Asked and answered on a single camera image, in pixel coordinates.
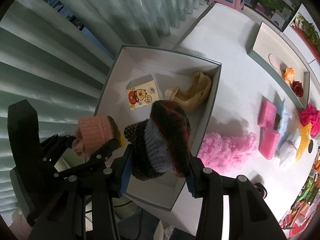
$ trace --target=cartoon bear illustration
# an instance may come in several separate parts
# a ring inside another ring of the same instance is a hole
[[[128,94],[130,104],[134,105],[139,101],[142,101],[146,97],[147,93],[145,89],[137,89],[135,91],[130,91]]]

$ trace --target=pink sponge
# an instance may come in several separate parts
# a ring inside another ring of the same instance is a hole
[[[263,101],[260,109],[258,126],[273,129],[275,125],[277,108],[268,100]]]
[[[262,140],[259,146],[259,152],[265,157],[267,160],[271,160],[273,155],[275,154],[280,133],[278,133],[274,129],[263,128]]]
[[[205,167],[224,175],[241,170],[257,149],[255,144],[256,136],[252,132],[244,137],[207,133],[197,157]]]

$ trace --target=white tabletop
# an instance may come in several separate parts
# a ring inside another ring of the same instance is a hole
[[[178,50],[196,54],[222,63],[222,72],[212,117],[207,133],[217,132],[222,136],[240,136],[254,132],[259,140],[257,125],[263,98],[279,106],[285,98],[286,107],[296,116],[291,122],[294,129],[298,112],[278,83],[253,59],[247,55],[258,33],[259,25],[247,16],[221,4],[216,4],[183,40]],[[310,102],[320,107],[320,95],[310,82]],[[277,220],[280,220],[299,194],[316,155],[306,151],[302,158],[287,171],[279,169],[279,159],[266,160],[257,150],[241,171],[228,174],[235,178],[244,174],[250,180],[258,176],[268,191],[265,202]],[[223,238],[228,239],[229,206],[224,197]],[[160,219],[196,234],[202,199],[193,199],[186,185],[171,212],[159,210],[143,203],[138,205]]]

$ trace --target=cardboard box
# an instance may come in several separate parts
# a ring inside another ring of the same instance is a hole
[[[174,52],[153,47],[125,45],[121,48],[97,106],[97,115],[113,117],[121,131],[127,125],[149,118],[151,104],[130,110],[126,88],[132,81],[155,80],[159,98],[164,99],[168,88],[180,86],[187,90],[195,72],[202,71],[212,78],[212,88],[208,99],[193,113],[187,113],[191,125],[189,141],[191,153],[196,156],[201,146],[216,98],[221,63],[183,52]],[[114,152],[107,161],[110,165],[114,158],[123,154],[126,146]],[[131,176],[126,195],[142,203],[170,211],[176,202],[185,179],[167,172],[164,176],[148,181],[141,181]]]
[[[298,98],[282,78],[283,69],[275,69],[272,66],[269,60],[270,54],[280,58],[285,63],[284,66],[295,70],[294,80],[300,81],[303,86],[304,95],[302,98]],[[260,26],[249,56],[277,81],[299,111],[307,107],[309,102],[310,72],[290,46],[265,23]]]

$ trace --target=yellow flower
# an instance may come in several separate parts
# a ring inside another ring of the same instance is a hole
[[[293,82],[294,80],[294,75],[295,75],[295,71],[293,68],[291,67],[287,67],[287,69],[285,70],[285,73],[283,75],[283,79],[287,84],[290,84]]]
[[[301,134],[301,142],[297,150],[296,162],[300,160],[302,154],[305,152],[305,150],[309,146],[309,143],[310,143],[309,135],[311,132],[311,128],[312,128],[311,123],[308,123],[305,127],[302,127],[301,129],[299,128],[300,134]]]

